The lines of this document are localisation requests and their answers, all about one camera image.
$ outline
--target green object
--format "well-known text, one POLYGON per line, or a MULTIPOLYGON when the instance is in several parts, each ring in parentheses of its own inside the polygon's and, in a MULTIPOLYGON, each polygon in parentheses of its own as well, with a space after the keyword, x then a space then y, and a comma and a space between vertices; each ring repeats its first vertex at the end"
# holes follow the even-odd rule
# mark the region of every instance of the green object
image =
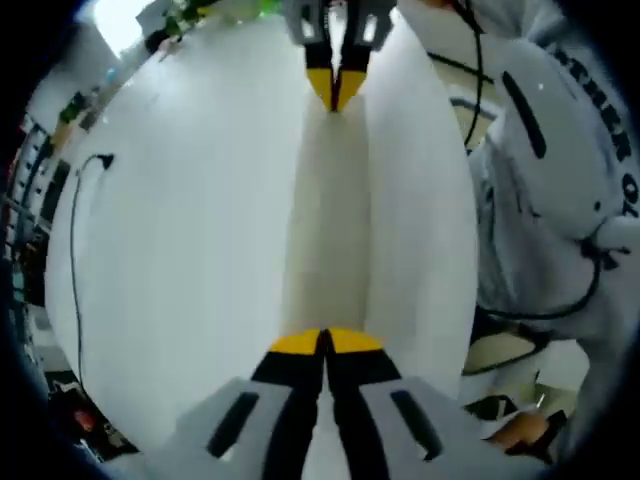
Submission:
POLYGON ((85 108, 87 108, 87 99, 80 92, 77 92, 64 110, 60 112, 60 121, 71 123, 85 108))
POLYGON ((188 0, 187 6, 182 11, 182 19, 189 24, 195 24, 200 20, 198 9, 208 7, 218 1, 219 0, 188 0))
POLYGON ((173 15, 167 15, 167 20, 164 26, 164 31, 170 37, 179 37, 182 35, 182 29, 178 25, 178 20, 173 15))
POLYGON ((261 13, 275 13, 280 8, 280 0, 260 0, 261 13))

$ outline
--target white surface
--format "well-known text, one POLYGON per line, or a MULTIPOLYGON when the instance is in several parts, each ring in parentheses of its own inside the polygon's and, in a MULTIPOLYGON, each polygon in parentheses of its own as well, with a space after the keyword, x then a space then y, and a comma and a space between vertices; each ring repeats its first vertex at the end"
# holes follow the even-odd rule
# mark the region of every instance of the white surface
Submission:
MULTIPOLYGON (((87 169, 77 212, 85 384, 142 450, 159 446, 178 416, 231 377, 252 372, 287 328, 289 287, 305 264, 315 278, 352 272, 351 282, 333 291, 325 282, 321 293, 347 299, 338 289, 349 288, 359 300, 331 308, 357 308, 403 372, 457 394, 476 291, 472 183, 445 88, 395 21, 343 116, 318 108, 303 51, 271 17, 208 25, 175 56, 152 58, 80 145, 80 159, 116 154, 105 175, 98 163, 87 169), (325 144, 332 132, 337 140, 325 144), (315 152, 317 174, 305 152, 315 152), (353 163, 324 162, 329 152, 353 163), (339 182, 343 174, 357 182, 339 182), (318 185, 300 197, 296 178, 305 177, 318 185), (325 180, 360 207, 321 201, 334 196, 325 180), (290 223, 294 198, 313 217, 308 228, 290 223), (305 235, 333 246, 332 257, 305 235), (370 242, 364 264, 353 255, 360 241, 370 242), (296 244, 307 249, 298 261, 287 248, 296 244)), ((69 179, 49 245, 46 305, 75 368, 69 179)))
POLYGON ((575 340, 551 342, 537 382, 553 388, 578 392, 589 370, 589 359, 575 340))

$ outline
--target person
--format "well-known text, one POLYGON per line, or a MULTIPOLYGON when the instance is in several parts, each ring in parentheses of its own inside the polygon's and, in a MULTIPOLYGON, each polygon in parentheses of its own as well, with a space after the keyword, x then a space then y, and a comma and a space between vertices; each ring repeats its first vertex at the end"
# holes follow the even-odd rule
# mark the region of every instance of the person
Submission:
MULTIPOLYGON (((453 9, 452 2, 457 0, 420 1, 431 8, 453 9)), ((549 65, 575 99, 575 122, 597 143, 595 158, 602 162, 610 187, 608 203, 613 206, 605 213, 606 223, 616 226, 610 234, 615 246, 598 252, 602 273, 593 296, 570 315, 526 320, 529 313, 554 311, 576 302, 595 278, 591 273, 594 267, 580 248, 583 238, 550 226, 527 195, 535 187, 528 183, 521 166, 529 160, 505 125, 505 118, 517 112, 507 108, 469 155, 478 212, 480 311, 516 312, 515 317, 517 312, 527 312, 515 321, 548 332, 554 339, 575 339, 589 359, 576 411, 562 434, 559 453, 566 454, 603 413, 635 338, 640 312, 635 291, 639 245, 634 237, 640 233, 640 169, 636 125, 623 95, 627 92, 614 83, 616 77, 605 66, 601 50, 593 46, 578 22, 567 19, 562 9, 566 6, 559 3, 571 2, 460 0, 463 7, 470 5, 485 32, 507 39, 524 38, 546 53, 549 65)), ((599 2, 587 3, 584 9, 591 15, 587 20, 593 23, 598 14, 594 4, 599 2)), ((611 9, 615 6, 600 11, 608 15, 611 9)), ((576 185, 567 185, 567 191, 579 186, 582 179, 578 169, 576 185)))

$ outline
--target black wire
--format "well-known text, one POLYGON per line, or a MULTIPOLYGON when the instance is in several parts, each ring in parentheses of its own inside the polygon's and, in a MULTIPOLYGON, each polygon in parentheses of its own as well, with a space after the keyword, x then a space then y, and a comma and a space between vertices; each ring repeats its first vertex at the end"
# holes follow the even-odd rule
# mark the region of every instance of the black wire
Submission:
POLYGON ((476 126, 478 125, 478 119, 480 118, 481 112, 481 101, 482 101, 482 89, 484 86, 484 62, 482 58, 482 43, 480 42, 480 34, 483 33, 480 25, 476 21, 476 18, 473 14, 473 6, 471 5, 471 0, 466 0, 466 7, 463 7, 458 1, 451 2, 451 5, 455 12, 464 20, 464 22, 473 30, 473 37, 475 39, 476 44, 476 60, 477 60, 477 75, 476 75, 476 104, 473 109, 473 119, 471 120, 471 126, 469 127, 469 131, 467 132, 467 137, 464 140, 464 146, 468 147, 469 142, 471 141, 471 137, 476 130, 476 126))
POLYGON ((76 170, 76 176, 78 177, 78 183, 76 189, 73 192, 73 200, 71 201, 71 221, 69 227, 69 255, 71 257, 71 287, 73 289, 73 302, 76 307, 76 328, 78 332, 77 345, 78 345, 78 382, 80 387, 84 389, 84 382, 82 379, 82 312, 80 310, 80 301, 78 299, 78 286, 76 284, 76 257, 75 257, 75 223, 76 223, 76 204, 78 202, 78 196, 80 194, 80 185, 82 184, 82 174, 85 168, 91 160, 99 158, 102 160, 104 169, 108 169, 113 161, 113 155, 91 155, 87 158, 82 166, 76 170))
POLYGON ((600 283, 600 275, 602 273, 602 259, 600 253, 590 244, 583 244, 582 248, 583 256, 588 257, 593 262, 593 277, 591 278, 591 283, 589 284, 587 292, 575 303, 555 312, 547 313, 502 312, 500 310, 482 308, 479 305, 478 310, 487 315, 493 315, 494 317, 500 317, 505 320, 556 320, 579 312, 587 306, 595 295, 600 283))
MULTIPOLYGON (((427 55, 429 55, 429 57, 436 62, 444 63, 445 65, 449 65, 450 67, 457 68, 458 70, 462 70, 463 72, 468 73, 469 75, 473 75, 473 76, 479 75, 478 70, 471 67, 467 67, 464 63, 457 62, 452 58, 445 57, 443 55, 432 52, 430 50, 427 50, 427 55)), ((482 75, 482 80, 485 83, 490 83, 492 85, 495 83, 493 78, 488 77, 486 74, 482 75)))

